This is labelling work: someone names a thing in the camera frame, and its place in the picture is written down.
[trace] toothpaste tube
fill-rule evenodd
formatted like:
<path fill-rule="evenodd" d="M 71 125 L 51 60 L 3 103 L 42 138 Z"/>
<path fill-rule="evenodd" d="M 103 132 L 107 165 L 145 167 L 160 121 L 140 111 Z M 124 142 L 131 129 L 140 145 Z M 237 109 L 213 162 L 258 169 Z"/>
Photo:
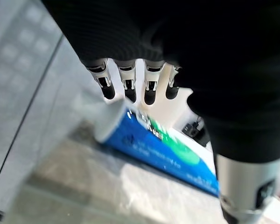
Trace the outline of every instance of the toothpaste tube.
<path fill-rule="evenodd" d="M 106 104 L 83 93 L 76 109 L 94 125 L 94 138 L 178 179 L 218 196 L 218 181 L 206 163 L 131 102 Z"/>

